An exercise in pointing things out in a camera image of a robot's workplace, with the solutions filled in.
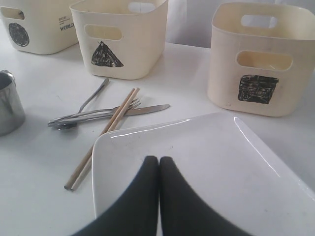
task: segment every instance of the stainless steel mug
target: stainless steel mug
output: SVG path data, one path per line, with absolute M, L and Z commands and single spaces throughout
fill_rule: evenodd
M 13 75 L 0 71 L 0 136 L 11 133 L 25 121 L 25 113 Z

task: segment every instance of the white table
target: white table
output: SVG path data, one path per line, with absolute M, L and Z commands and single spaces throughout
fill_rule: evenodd
M 97 139 L 106 120 L 85 123 L 62 133 L 47 121 L 77 112 L 101 84 L 89 74 L 78 45 L 39 56 L 14 50 L 0 27 L 0 69 L 16 78 L 27 120 L 0 138 L 0 235 L 67 236 L 94 219 L 91 176 L 75 193 L 63 185 Z M 145 79 L 112 79 L 88 109 L 120 105 L 140 87 L 143 106 L 169 103 L 166 111 L 128 117 L 121 128 L 173 121 L 223 109 L 206 95 L 210 49 L 166 44 L 165 52 Z M 315 190 L 315 80 L 299 108 L 284 118 L 236 113 L 313 190 Z

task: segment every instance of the square plate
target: square plate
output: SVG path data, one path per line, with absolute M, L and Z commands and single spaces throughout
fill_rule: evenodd
M 210 207 L 252 235 L 315 235 L 314 192 L 226 113 L 101 136 L 93 151 L 96 216 L 122 195 L 147 155 L 171 156 Z

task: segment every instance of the handle cutout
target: handle cutout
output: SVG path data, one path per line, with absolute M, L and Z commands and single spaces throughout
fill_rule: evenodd
M 237 56 L 241 66 L 258 69 L 285 71 L 290 69 L 293 58 L 290 55 L 242 51 Z
M 278 19 L 265 15 L 244 15 L 241 19 L 242 26 L 271 29 L 276 26 Z
M 154 4 L 148 2 L 131 2 L 128 5 L 129 11 L 134 13 L 148 13 L 155 8 Z
M 24 20 L 25 16 L 23 11 L 17 8 L 1 7 L 1 13 L 5 18 Z
M 117 27 L 86 25 L 85 32 L 89 37 L 108 40 L 120 40 L 123 37 L 122 32 Z

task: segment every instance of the plastic storage bin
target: plastic storage bin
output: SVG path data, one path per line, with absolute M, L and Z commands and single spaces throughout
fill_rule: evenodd
M 69 6 L 78 0 L 1 0 L 12 46 L 36 54 L 59 52 L 78 42 Z
M 276 25 L 244 26 L 245 15 L 273 17 Z M 212 27 L 212 102 L 265 116 L 292 113 L 315 66 L 315 16 L 289 5 L 225 3 Z
M 168 0 L 84 0 L 70 8 L 94 75 L 142 78 L 164 51 Z

